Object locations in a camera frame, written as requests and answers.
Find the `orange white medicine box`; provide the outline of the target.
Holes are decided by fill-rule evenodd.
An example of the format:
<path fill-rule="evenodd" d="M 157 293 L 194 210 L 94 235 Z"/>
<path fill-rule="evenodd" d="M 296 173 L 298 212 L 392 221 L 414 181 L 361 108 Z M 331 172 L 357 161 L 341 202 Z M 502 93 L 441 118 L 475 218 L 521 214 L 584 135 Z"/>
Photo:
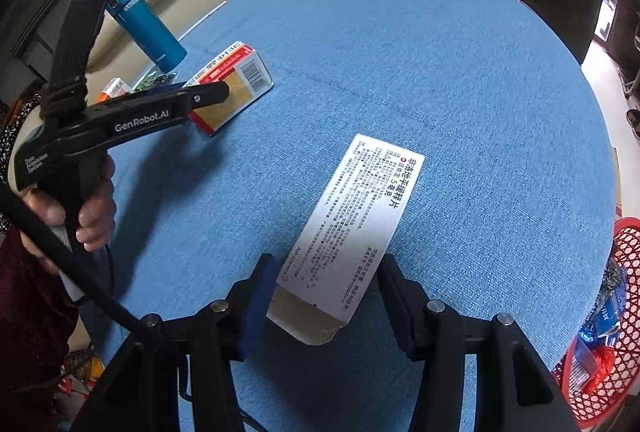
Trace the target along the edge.
<path fill-rule="evenodd" d="M 120 77 L 113 77 L 103 88 L 96 102 L 105 102 L 130 94 L 131 87 Z"/>

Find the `red plastic mesh basket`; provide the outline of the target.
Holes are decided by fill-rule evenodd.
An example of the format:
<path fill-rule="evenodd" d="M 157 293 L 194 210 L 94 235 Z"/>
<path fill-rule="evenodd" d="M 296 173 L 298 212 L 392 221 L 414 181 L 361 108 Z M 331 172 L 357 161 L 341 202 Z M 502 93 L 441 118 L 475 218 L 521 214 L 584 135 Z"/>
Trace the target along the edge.
<path fill-rule="evenodd" d="M 639 380 L 639 221 L 615 222 L 596 302 L 553 369 L 582 429 L 614 414 Z"/>

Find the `black plastic bag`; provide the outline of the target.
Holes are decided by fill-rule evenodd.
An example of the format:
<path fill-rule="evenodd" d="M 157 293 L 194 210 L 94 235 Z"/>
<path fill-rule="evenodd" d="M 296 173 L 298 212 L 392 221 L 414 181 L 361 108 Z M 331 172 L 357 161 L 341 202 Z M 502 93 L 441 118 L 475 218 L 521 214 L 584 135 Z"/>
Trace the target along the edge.
<path fill-rule="evenodd" d="M 603 278 L 601 281 L 596 306 L 600 307 L 606 299 L 624 283 L 624 269 L 617 263 L 614 256 L 608 258 L 606 262 Z"/>

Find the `blue white tissue pack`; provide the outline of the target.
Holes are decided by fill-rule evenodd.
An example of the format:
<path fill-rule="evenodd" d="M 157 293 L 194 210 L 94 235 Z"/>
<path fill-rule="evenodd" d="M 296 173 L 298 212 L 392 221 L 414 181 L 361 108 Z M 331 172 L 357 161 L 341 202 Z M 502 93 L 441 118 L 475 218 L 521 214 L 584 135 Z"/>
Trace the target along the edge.
<path fill-rule="evenodd" d="M 596 360 L 591 353 L 593 348 L 599 345 L 615 348 L 620 338 L 627 300 L 626 282 L 627 275 L 624 268 L 623 285 L 616 288 L 602 306 L 597 307 L 594 303 L 593 309 L 578 331 L 574 353 L 578 365 L 587 372 L 588 381 L 597 369 Z"/>

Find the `blue table cloth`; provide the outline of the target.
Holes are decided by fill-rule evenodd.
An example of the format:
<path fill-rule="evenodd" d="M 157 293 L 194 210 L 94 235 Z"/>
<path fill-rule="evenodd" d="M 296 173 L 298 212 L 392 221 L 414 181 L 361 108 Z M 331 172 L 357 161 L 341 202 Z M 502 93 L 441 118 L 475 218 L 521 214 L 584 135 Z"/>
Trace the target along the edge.
<path fill-rule="evenodd" d="M 597 296 L 614 224 L 602 114 L 516 0 L 215 0 L 178 75 L 235 42 L 272 87 L 215 136 L 186 123 L 113 151 L 116 233 L 96 278 L 137 316 L 194 314 L 259 256 L 332 330 L 273 322 L 233 368 L 270 431 L 403 431 L 422 367 L 374 271 L 391 254 L 462 315 L 512 315 L 548 365 Z"/>

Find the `red yellow medicine box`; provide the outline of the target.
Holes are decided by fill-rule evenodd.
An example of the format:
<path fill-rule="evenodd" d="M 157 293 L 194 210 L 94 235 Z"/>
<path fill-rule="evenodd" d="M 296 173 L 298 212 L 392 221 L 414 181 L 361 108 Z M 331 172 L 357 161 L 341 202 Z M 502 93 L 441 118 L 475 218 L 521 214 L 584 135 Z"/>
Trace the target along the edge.
<path fill-rule="evenodd" d="M 193 123 L 208 136 L 214 136 L 236 114 L 273 88 L 273 79 L 258 52 L 240 40 L 217 54 L 186 85 L 218 82 L 228 85 L 228 98 L 190 114 Z"/>

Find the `brown slipper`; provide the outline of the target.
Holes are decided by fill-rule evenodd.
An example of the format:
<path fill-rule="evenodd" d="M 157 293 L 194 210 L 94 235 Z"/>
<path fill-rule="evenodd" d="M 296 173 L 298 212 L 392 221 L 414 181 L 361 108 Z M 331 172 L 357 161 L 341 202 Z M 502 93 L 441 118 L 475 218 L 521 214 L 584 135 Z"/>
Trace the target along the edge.
<path fill-rule="evenodd" d="M 626 119 L 634 131 L 634 137 L 640 140 L 640 111 L 638 109 L 629 109 L 626 112 Z"/>

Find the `red plastic bag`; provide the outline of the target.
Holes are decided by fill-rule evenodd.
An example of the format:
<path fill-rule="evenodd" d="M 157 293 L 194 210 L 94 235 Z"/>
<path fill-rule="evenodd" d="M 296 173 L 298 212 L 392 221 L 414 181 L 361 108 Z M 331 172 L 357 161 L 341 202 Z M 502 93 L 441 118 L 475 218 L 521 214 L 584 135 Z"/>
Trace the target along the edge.
<path fill-rule="evenodd" d="M 582 392 L 586 395 L 593 394 L 599 389 L 615 366 L 616 353 L 614 348 L 606 345 L 599 345 L 591 351 L 596 360 L 596 372 L 589 378 Z"/>

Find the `flat cardboard box on floor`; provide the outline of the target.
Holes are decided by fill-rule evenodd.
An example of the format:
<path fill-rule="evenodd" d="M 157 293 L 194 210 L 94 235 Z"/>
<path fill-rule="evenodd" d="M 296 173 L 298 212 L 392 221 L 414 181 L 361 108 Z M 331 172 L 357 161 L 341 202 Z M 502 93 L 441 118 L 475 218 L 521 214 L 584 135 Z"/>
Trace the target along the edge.
<path fill-rule="evenodd" d="M 620 160 L 615 147 L 612 147 L 612 160 L 615 176 L 615 220 L 623 218 L 622 182 L 620 181 Z"/>

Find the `teal thermos bottle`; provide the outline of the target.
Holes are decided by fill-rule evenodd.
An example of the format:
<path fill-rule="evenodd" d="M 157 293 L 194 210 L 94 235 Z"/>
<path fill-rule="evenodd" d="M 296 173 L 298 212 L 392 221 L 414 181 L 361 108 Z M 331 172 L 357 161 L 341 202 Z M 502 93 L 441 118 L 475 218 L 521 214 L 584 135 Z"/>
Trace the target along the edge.
<path fill-rule="evenodd" d="M 107 0 L 106 10 L 160 71 L 168 73 L 186 50 L 146 0 Z"/>

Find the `long white medicine box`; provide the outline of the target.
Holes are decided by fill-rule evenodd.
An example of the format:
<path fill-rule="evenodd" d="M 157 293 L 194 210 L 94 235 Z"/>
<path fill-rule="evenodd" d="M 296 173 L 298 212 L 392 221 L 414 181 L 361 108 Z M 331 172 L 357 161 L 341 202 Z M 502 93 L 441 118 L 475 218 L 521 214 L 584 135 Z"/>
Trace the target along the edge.
<path fill-rule="evenodd" d="M 332 341 L 366 293 L 424 156 L 358 134 L 282 264 L 267 316 L 306 345 Z"/>

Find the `clear bag of dark candies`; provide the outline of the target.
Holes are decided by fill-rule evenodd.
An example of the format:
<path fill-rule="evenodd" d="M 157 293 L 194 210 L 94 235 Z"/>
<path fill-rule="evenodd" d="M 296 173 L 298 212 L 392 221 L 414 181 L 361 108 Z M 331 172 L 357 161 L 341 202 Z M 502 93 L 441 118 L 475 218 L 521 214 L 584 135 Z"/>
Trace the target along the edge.
<path fill-rule="evenodd" d="M 131 92 L 145 92 L 146 90 L 174 84 L 178 73 L 175 71 L 164 73 L 158 66 L 153 66 L 132 86 Z"/>

